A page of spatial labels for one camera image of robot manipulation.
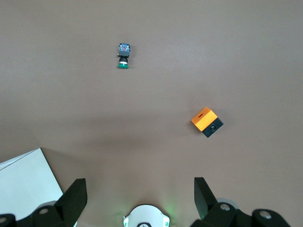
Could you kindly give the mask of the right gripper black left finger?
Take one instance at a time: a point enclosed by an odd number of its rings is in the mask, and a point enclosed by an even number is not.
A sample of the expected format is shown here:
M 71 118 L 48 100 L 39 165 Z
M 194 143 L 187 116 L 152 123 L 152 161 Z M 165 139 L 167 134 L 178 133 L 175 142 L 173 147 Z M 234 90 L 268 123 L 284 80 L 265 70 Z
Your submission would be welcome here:
M 86 179 L 76 179 L 54 205 L 37 208 L 21 220 L 16 220 L 13 214 L 1 214 L 0 225 L 2 227 L 72 227 L 86 205 Z

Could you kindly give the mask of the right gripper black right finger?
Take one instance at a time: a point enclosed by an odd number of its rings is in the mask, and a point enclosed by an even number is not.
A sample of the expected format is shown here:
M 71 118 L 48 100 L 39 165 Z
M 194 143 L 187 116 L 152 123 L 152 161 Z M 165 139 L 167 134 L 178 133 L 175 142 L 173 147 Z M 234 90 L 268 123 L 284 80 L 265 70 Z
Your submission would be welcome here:
M 193 227 L 288 227 L 277 212 L 256 209 L 247 215 L 227 202 L 218 202 L 203 177 L 194 178 L 194 199 L 200 216 Z

